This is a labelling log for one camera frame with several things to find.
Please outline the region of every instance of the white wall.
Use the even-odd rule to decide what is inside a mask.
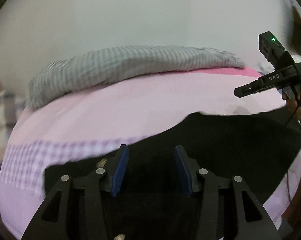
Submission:
[[[48,63],[125,44],[214,47],[264,60],[258,34],[286,44],[289,0],[8,0],[0,11],[0,79],[24,95]]]

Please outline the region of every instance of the gray striped pillow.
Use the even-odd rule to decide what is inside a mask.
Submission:
[[[49,64],[29,84],[28,106],[37,109],[65,93],[142,74],[209,67],[244,67],[233,53],[181,46],[123,46],[91,51]]]

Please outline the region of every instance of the purple gingham fabric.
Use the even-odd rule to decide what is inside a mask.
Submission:
[[[23,145],[9,144],[0,172],[0,183],[28,190],[31,195],[44,198],[43,173],[46,167],[101,156],[118,149],[121,144],[129,145],[144,138],[117,138],[106,141],[65,143],[38,140]]]

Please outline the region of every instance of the mattress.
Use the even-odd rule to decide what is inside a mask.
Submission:
[[[20,239],[44,199],[43,172],[100,156],[165,131],[188,114],[242,115],[284,105],[276,89],[236,98],[234,88],[260,74],[245,68],[169,72],[65,95],[36,111],[26,108],[8,142],[0,173],[3,222]],[[301,177],[301,150],[289,169],[293,196]],[[264,203],[279,228],[288,207],[287,177]]]

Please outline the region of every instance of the black handheld device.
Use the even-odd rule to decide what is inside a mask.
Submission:
[[[292,55],[271,32],[259,35],[259,50],[273,65],[275,71],[252,83],[235,88],[234,95],[241,98],[276,87],[278,90],[281,89],[289,98],[299,101],[301,62],[295,63]]]

